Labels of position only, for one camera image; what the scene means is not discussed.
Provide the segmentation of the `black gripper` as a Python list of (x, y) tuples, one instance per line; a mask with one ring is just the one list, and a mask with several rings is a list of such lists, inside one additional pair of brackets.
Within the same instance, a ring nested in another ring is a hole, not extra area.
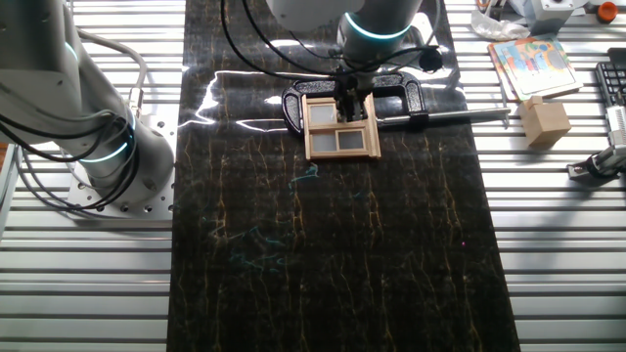
[(364, 119), (363, 102), (370, 94), (370, 76), (363, 74), (341, 75), (335, 81), (335, 99), (341, 102), (343, 122)]

